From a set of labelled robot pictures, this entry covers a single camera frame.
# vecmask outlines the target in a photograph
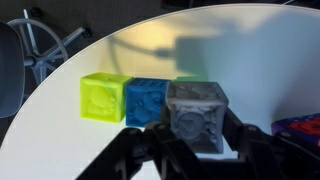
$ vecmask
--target white table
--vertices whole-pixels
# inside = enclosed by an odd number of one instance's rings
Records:
[[[74,179],[125,127],[79,117],[82,76],[201,76],[220,83],[242,121],[270,133],[276,119],[319,111],[319,57],[320,12],[312,9],[212,6],[135,24],[84,49],[37,88],[4,139],[0,177]],[[137,179],[158,179],[152,166]]]

